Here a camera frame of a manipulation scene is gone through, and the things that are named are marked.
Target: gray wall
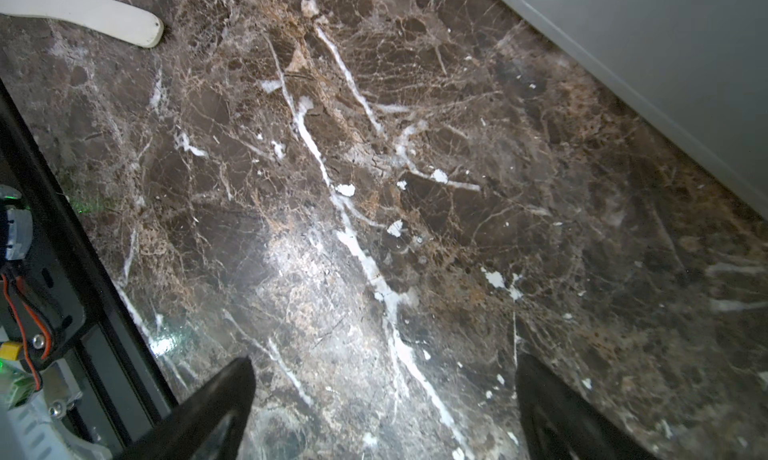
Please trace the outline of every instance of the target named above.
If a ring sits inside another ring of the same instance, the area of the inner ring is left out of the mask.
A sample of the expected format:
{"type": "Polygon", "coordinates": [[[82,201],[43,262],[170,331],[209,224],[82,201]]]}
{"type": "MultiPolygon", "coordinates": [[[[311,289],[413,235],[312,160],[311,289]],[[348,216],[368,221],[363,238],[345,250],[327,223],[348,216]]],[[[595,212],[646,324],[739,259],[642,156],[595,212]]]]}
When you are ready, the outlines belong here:
{"type": "Polygon", "coordinates": [[[768,218],[768,0],[503,0],[768,218]]]}

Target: silver screw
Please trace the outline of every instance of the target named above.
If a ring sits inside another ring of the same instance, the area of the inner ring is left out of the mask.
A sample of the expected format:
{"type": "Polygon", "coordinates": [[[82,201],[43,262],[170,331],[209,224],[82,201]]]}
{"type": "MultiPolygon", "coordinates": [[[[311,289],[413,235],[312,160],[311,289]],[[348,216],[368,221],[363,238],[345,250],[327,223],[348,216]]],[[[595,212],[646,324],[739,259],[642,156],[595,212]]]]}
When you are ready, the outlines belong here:
{"type": "Polygon", "coordinates": [[[48,414],[51,418],[62,418],[67,414],[67,406],[61,400],[53,400],[51,407],[48,409],[48,414]]]}
{"type": "Polygon", "coordinates": [[[32,337],[32,346],[37,350],[43,350],[45,347],[45,337],[40,333],[32,337]]]}

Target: brown marble surface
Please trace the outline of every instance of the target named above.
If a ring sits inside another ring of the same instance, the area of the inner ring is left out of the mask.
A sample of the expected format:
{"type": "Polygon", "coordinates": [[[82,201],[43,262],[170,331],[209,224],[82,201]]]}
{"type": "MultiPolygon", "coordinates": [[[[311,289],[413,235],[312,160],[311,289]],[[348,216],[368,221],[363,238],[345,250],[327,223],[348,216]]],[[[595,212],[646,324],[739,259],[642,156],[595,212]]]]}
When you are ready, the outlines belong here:
{"type": "Polygon", "coordinates": [[[122,1],[158,47],[2,17],[0,76],[179,399],[253,359],[243,458],[526,458],[516,352],[768,455],[765,222],[503,4],[122,1]]]}

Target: red wire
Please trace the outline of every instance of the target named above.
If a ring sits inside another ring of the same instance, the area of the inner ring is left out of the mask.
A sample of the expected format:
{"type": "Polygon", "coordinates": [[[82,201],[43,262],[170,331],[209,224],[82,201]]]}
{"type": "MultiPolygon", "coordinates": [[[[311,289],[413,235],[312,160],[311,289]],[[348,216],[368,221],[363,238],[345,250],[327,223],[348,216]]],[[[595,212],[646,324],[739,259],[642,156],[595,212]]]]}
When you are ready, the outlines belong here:
{"type": "Polygon", "coordinates": [[[27,365],[29,365],[29,369],[32,371],[32,376],[34,377],[34,390],[37,392],[42,388],[42,382],[40,381],[40,375],[38,375],[38,371],[34,369],[34,365],[32,364],[32,359],[29,358],[29,346],[27,345],[27,334],[24,331],[24,326],[22,325],[22,321],[18,318],[18,311],[16,311],[16,305],[13,304],[13,301],[11,301],[10,295],[8,295],[8,279],[5,278],[5,273],[2,274],[2,292],[3,295],[5,295],[5,301],[8,302],[8,304],[11,306],[11,311],[13,311],[13,316],[16,320],[16,324],[18,325],[19,331],[22,333],[22,344],[24,345],[24,359],[27,360],[27,365]]]}
{"type": "Polygon", "coordinates": [[[51,348],[53,348],[53,338],[51,337],[51,332],[48,331],[47,328],[45,328],[45,325],[42,321],[40,321],[40,317],[38,317],[37,313],[33,311],[33,309],[29,308],[29,305],[27,305],[26,300],[23,298],[24,296],[24,279],[21,276],[16,277],[16,288],[18,288],[18,292],[22,295],[22,304],[24,305],[24,309],[27,310],[27,313],[29,313],[29,316],[32,317],[34,320],[35,325],[38,326],[40,331],[43,334],[43,337],[45,337],[45,350],[43,350],[43,355],[40,357],[41,360],[47,359],[48,354],[51,353],[51,348]]]}

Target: white plastic handle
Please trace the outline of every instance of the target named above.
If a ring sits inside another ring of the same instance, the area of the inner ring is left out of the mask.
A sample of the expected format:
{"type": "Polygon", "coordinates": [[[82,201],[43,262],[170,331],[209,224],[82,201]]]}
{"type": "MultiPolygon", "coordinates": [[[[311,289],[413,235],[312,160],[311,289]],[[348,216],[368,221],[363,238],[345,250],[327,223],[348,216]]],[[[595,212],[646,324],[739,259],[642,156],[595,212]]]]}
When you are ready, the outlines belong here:
{"type": "Polygon", "coordinates": [[[157,45],[164,28],[154,14],[115,0],[0,0],[0,13],[68,21],[143,48],[157,45]]]}

